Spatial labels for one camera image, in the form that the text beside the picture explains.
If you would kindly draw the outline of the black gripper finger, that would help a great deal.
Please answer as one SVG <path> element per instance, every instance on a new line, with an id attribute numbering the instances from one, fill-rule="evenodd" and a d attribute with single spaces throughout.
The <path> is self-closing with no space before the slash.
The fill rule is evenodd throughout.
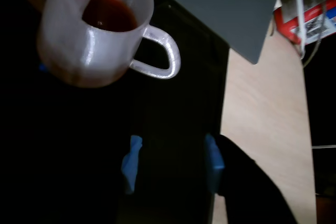
<path id="1" fill-rule="evenodd" d="M 69 176 L 66 223 L 139 223 L 135 208 L 142 137 L 118 138 L 98 152 L 90 170 Z"/>
<path id="2" fill-rule="evenodd" d="M 225 198 L 228 223 L 296 223 L 269 176 L 227 137 L 205 136 L 208 191 Z"/>

